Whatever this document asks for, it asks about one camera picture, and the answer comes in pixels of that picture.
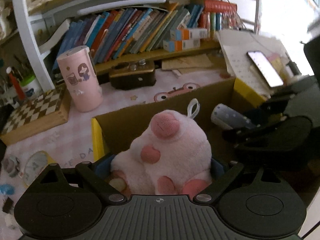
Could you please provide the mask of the pink plush pig toy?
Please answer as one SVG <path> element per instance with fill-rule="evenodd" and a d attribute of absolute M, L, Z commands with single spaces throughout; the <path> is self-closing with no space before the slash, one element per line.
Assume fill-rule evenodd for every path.
<path fill-rule="evenodd" d="M 129 149 L 114 157 L 108 183 L 127 197 L 186 194 L 193 198 L 208 187 L 213 182 L 212 149 L 194 120 L 199 110 L 198 100 L 193 99 L 186 115 L 174 110 L 155 114 Z"/>

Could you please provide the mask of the clear tape roll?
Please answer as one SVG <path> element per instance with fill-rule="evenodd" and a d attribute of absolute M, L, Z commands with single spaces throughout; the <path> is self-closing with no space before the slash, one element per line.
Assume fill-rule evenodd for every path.
<path fill-rule="evenodd" d="M 31 155 L 20 172 L 20 178 L 26 187 L 30 186 L 39 174 L 55 160 L 46 152 L 38 151 Z"/>

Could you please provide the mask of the lower orange blue box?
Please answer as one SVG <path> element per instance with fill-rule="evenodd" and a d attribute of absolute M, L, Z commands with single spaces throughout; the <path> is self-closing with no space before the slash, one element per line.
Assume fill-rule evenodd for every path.
<path fill-rule="evenodd" d="M 188 50 L 188 49 L 194 49 L 194 48 L 200 47 L 200 42 L 201 42 L 200 39 L 181 40 L 181 41 L 164 40 L 163 49 L 170 53 Z"/>

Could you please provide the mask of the small blue object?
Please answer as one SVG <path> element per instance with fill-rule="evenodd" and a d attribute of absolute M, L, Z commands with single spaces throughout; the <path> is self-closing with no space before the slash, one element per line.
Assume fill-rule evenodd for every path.
<path fill-rule="evenodd" d="M 15 194 L 15 188 L 10 184 L 1 184 L 0 193 L 3 195 L 13 195 Z"/>

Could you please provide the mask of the red thick book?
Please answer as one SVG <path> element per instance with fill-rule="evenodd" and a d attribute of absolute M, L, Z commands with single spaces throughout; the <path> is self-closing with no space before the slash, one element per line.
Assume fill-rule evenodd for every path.
<path fill-rule="evenodd" d="M 218 0 L 204 0 L 204 11 L 205 12 L 237 12 L 238 6 L 234 3 L 228 3 Z"/>

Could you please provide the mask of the dark brown metal box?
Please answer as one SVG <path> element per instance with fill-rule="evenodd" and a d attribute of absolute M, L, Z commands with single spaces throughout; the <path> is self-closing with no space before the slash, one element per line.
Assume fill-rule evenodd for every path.
<path fill-rule="evenodd" d="M 109 72 L 111 86 L 120 90 L 131 90 L 140 87 L 154 86 L 156 83 L 154 61 L 142 59 L 123 62 Z"/>

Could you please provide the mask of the pink checkered tablecloth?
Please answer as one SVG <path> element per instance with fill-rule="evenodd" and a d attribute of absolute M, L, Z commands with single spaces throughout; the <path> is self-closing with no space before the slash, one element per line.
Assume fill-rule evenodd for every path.
<path fill-rule="evenodd" d="M 73 104 L 68 122 L 10 145 L 6 155 L 13 155 L 24 168 L 26 161 L 38 151 L 45 151 L 61 167 L 73 167 L 83 160 L 93 161 L 91 119 L 137 104 L 151 103 L 160 92 L 170 92 L 187 83 L 206 86 L 228 77 L 225 69 L 207 69 L 187 74 L 156 70 L 156 84 L 132 90 L 117 90 L 110 83 L 101 85 L 103 103 L 91 112 L 80 113 Z"/>

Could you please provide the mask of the white green lid jar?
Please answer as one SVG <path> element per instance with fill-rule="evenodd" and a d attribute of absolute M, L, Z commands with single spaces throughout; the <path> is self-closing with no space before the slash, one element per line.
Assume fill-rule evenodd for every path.
<path fill-rule="evenodd" d="M 20 85 L 26 97 L 30 100 L 37 98 L 42 92 L 40 83 L 34 74 L 30 74 L 29 76 L 25 77 L 20 82 Z"/>

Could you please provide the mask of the wooden chessboard box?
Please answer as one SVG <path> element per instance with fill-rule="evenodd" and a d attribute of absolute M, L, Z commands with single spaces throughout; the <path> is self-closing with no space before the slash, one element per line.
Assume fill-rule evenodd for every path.
<path fill-rule="evenodd" d="M 13 110 L 1 129 L 1 141 L 15 144 L 68 121 L 71 96 L 65 85 Z"/>

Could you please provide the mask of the pink cartoon cylinder container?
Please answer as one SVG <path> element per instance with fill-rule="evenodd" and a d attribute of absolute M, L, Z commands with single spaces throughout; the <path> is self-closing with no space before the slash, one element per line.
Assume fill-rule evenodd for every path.
<path fill-rule="evenodd" d="M 88 46 L 72 48 L 57 57 L 57 63 L 75 107 L 90 112 L 103 101 Z"/>

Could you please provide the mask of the dotted paper cup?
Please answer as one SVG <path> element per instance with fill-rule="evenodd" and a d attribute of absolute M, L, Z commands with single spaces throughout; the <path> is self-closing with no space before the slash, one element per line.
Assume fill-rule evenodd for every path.
<path fill-rule="evenodd" d="M 213 109 L 211 121 L 222 129 L 256 128 L 249 118 L 222 103 Z"/>

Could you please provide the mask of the orange blue box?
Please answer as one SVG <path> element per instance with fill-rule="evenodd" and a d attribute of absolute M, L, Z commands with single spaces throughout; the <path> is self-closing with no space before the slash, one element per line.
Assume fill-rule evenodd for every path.
<path fill-rule="evenodd" d="M 188 50 L 188 49 L 194 49 L 194 48 L 200 47 L 200 42 L 201 42 L 200 39 L 181 40 L 181 41 L 164 40 L 163 49 L 170 53 Z"/>
<path fill-rule="evenodd" d="M 170 31 L 173 41 L 194 40 L 207 38 L 208 30 L 205 28 L 174 29 Z"/>

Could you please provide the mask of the smartphone lying on papers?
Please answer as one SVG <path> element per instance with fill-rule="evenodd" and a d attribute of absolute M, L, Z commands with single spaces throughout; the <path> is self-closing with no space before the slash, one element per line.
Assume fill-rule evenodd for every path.
<path fill-rule="evenodd" d="M 284 85 L 280 75 L 261 51 L 248 51 L 247 56 L 254 63 L 270 88 L 277 88 Z"/>

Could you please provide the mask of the yellow cardboard box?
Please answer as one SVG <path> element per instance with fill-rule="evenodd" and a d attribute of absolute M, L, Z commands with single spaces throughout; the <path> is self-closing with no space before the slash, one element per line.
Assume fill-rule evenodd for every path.
<path fill-rule="evenodd" d="M 127 150 L 133 139 L 146 130 L 155 114 L 166 109 L 185 114 L 192 99 L 197 99 L 200 103 L 200 111 L 195 120 L 208 136 L 214 159 L 224 168 L 229 168 L 232 161 L 239 161 L 234 155 L 239 129 L 223 131 L 213 124 L 210 116 L 214 107 L 224 103 L 250 118 L 255 124 L 253 112 L 268 100 L 237 78 L 203 86 L 160 102 L 137 104 L 94 117 L 92 135 L 95 157 L 99 159 L 109 153 L 117 154 Z M 319 191 L 319 179 L 279 174 L 306 204 L 311 203 Z"/>

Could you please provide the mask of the upper orange blue box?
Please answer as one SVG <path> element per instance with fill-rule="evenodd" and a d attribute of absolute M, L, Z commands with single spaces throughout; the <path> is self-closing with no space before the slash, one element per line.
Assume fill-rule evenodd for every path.
<path fill-rule="evenodd" d="M 194 40 L 207 38 L 208 30 L 205 28 L 174 29 L 170 31 L 173 41 Z"/>

